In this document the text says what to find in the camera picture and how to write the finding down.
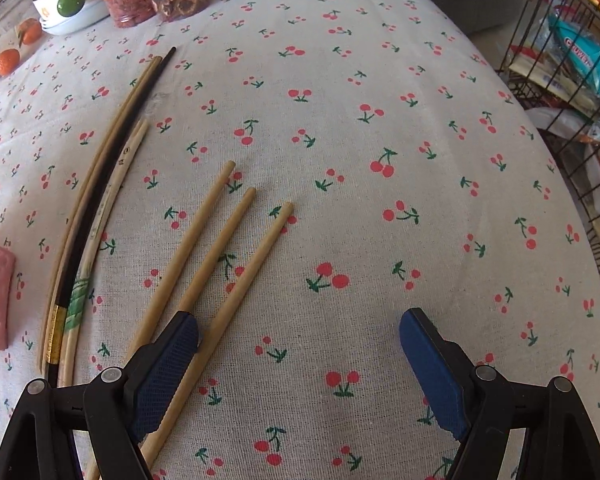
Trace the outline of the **light chopstick green band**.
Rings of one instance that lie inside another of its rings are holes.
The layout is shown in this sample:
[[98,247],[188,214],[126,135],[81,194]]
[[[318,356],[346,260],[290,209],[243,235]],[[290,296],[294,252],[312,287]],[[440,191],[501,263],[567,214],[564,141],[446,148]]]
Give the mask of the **light chopstick green band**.
[[73,384],[74,362],[76,362],[76,347],[80,336],[80,328],[96,255],[99,251],[102,233],[109,220],[114,202],[117,199],[123,180],[128,173],[132,161],[142,144],[148,130],[148,120],[143,118],[135,125],[129,140],[114,164],[111,176],[107,182],[102,199],[96,209],[91,227],[88,230],[84,252],[82,254],[76,280],[71,289],[64,328],[62,329],[61,347],[58,361],[59,387]]

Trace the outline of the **glass jar with tangerines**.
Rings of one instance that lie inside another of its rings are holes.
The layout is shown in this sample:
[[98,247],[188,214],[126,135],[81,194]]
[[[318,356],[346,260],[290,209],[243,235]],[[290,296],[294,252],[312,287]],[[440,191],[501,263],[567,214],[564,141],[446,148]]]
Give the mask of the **glass jar with tangerines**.
[[30,58],[44,36],[33,0],[0,0],[0,78]]

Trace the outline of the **cherry print tablecloth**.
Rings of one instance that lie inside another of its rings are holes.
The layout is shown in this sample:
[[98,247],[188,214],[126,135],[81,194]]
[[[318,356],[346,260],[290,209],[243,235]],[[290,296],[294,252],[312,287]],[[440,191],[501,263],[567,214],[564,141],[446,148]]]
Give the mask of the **cherry print tablecloth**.
[[47,39],[0,79],[0,245],[16,256],[0,443],[38,374],[68,214],[111,119],[173,61],[86,292],[74,378],[125,361],[190,220],[236,167],[172,300],[247,188],[196,303],[208,325],[294,213],[190,395],[158,479],[441,479],[457,444],[402,352],[419,307],[515,382],[571,379],[600,439],[600,274],[556,162],[430,0],[211,0],[187,20]]

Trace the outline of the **tan wooden chopstick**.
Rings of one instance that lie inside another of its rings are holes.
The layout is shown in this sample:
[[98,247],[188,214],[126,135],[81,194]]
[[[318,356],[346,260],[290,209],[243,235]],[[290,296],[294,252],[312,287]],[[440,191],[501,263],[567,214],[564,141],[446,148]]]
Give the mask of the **tan wooden chopstick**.
[[186,288],[183,297],[178,303],[179,311],[193,312],[195,304],[204,290],[204,286],[208,283],[219,258],[240,225],[240,222],[242,222],[242,218],[244,218],[256,195],[257,190],[255,188],[247,188],[247,191],[230,215],[230,218],[226,220],[222,230],[219,232],[218,238],[212,244],[200,267],[195,272],[192,281]]
[[140,347],[150,344],[187,260],[210,220],[213,209],[230,180],[235,163],[222,167],[204,200],[180,234],[169,235],[158,221],[154,206],[131,209],[131,195],[123,193],[123,208],[114,220],[131,224],[117,230],[122,245],[113,256],[99,257],[92,284],[105,305],[92,307],[83,320],[78,343],[80,357],[67,361],[67,370],[86,364],[86,352],[93,352],[93,367],[84,370],[94,376],[107,365],[123,365]]
[[166,444],[166,439],[170,436],[170,433],[176,425],[178,416],[180,416],[182,409],[186,405],[193,388],[197,385],[200,376],[206,369],[207,364],[213,356],[216,347],[219,345],[227,327],[230,326],[232,318],[234,318],[234,315],[242,304],[242,300],[244,300],[247,295],[252,282],[258,275],[262,264],[265,262],[266,257],[275,245],[276,240],[278,240],[280,232],[282,232],[288,217],[293,212],[293,203],[283,203],[279,215],[276,217],[272,226],[260,241],[256,251],[249,259],[246,270],[242,276],[238,278],[237,284],[224,300],[222,306],[219,307],[219,310],[216,311],[214,318],[212,318],[207,333],[202,337],[199,350],[195,354],[193,361],[189,364],[189,367],[187,367],[159,428],[146,438],[140,448],[148,467],[151,467],[155,463],[163,445]]

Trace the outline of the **white bowl green knob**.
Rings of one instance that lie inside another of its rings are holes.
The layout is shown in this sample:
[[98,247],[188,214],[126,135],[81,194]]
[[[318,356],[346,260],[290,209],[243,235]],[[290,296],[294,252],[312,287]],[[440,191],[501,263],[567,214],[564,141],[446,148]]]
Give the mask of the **white bowl green knob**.
[[33,0],[43,32],[67,36],[108,18],[104,0]]

